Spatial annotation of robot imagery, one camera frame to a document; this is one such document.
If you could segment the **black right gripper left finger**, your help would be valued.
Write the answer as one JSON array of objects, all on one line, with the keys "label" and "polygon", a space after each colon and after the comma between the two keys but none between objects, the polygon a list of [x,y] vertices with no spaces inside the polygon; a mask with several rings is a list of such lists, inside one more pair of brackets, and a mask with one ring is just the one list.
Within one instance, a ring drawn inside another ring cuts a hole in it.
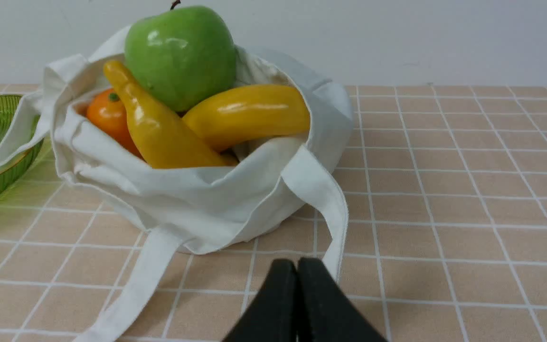
[{"label": "black right gripper left finger", "polygon": [[295,264],[276,258],[260,290],[223,341],[295,342],[297,327],[293,310],[297,283]]}]

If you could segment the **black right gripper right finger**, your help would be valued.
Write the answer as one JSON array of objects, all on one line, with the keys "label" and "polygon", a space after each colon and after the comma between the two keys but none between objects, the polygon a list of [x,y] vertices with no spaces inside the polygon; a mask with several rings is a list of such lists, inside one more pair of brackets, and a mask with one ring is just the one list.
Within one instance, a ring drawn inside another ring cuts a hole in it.
[{"label": "black right gripper right finger", "polygon": [[334,281],[319,258],[300,258],[297,268],[299,342],[385,342]]}]

